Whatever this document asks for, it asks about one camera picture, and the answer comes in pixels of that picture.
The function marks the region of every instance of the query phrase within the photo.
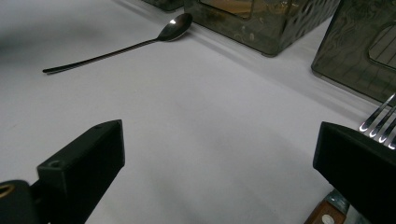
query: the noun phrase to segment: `white surface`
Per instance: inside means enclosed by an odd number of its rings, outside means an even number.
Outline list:
[[[357,128],[375,109],[312,75],[330,20],[273,59],[194,24],[176,42],[46,76],[154,38],[183,10],[0,5],[1,181],[34,183],[91,126],[123,121],[126,165],[88,223],[303,223],[332,189],[312,168],[320,123]]]

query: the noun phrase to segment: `spoon handle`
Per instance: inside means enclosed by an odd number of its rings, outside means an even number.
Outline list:
[[[119,49],[117,51],[114,51],[114,52],[111,52],[111,53],[108,53],[108,54],[104,54],[102,56],[98,56],[98,57],[95,57],[95,58],[91,58],[91,59],[88,59],[88,60],[85,60],[85,61],[82,61],[82,62],[79,62],[79,63],[70,63],[68,65],[63,65],[63,66],[59,66],[59,67],[53,67],[53,68],[44,69],[43,73],[46,73],[46,74],[59,73],[59,72],[66,71],[66,70],[69,70],[69,69],[72,69],[72,68],[80,67],[80,66],[88,64],[88,63],[94,63],[94,62],[97,62],[99,60],[102,60],[102,59],[105,59],[105,58],[108,58],[108,57],[111,57],[111,56],[115,56],[117,54],[121,54],[121,53],[126,52],[126,51],[131,50],[131,49],[137,49],[137,48],[143,47],[145,45],[155,43],[157,41],[159,41],[158,38],[147,40],[147,41],[144,41],[142,43],[133,45],[131,47],[128,47],[128,48],[125,48],[125,49]]]

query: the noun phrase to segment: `knife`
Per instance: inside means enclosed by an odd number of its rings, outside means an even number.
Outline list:
[[[317,205],[304,224],[343,224],[349,206],[347,199],[334,189]]]

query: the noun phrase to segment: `long-handled spoon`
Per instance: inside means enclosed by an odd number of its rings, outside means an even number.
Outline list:
[[[157,38],[155,39],[151,39],[151,40],[147,40],[144,41],[140,44],[136,44],[133,45],[131,47],[128,47],[126,49],[119,49],[117,51],[102,55],[102,56],[98,56],[89,60],[85,60],[79,63],[71,63],[68,65],[64,65],[64,66],[59,66],[59,67],[53,67],[53,68],[48,68],[48,69],[44,69],[43,73],[46,74],[54,74],[54,73],[59,73],[65,70],[69,70],[72,68],[76,68],[76,67],[80,67],[82,65],[85,65],[87,63],[93,63],[117,54],[121,54],[125,51],[131,50],[131,49],[137,49],[140,47],[143,47],[147,44],[152,44],[158,41],[172,41],[174,39],[177,39],[178,37],[180,37],[181,35],[183,35],[191,26],[192,23],[192,15],[189,13],[183,13],[179,16],[177,16],[176,18],[174,18],[173,20],[169,21],[169,23],[163,28],[163,30],[160,32],[160,34],[157,36]]]

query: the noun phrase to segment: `metal fork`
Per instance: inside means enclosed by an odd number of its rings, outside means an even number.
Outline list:
[[[387,107],[387,105],[390,103],[390,101],[393,99],[396,93],[393,93],[387,101],[384,102],[366,121],[363,122],[363,124],[359,127],[359,131],[361,133],[367,133],[370,126],[374,123],[374,121],[379,118],[379,115],[381,112]],[[383,129],[389,118],[392,116],[392,114],[395,112],[396,106],[392,107],[388,113],[382,118],[377,125],[370,131],[369,137],[374,138],[376,135]],[[378,142],[381,144],[385,144],[387,141],[390,133],[396,126],[396,118],[393,120],[393,122],[388,126],[388,128],[382,133],[382,135],[378,138]],[[396,136],[390,141],[388,144],[388,147],[390,149],[395,149],[396,148]]]

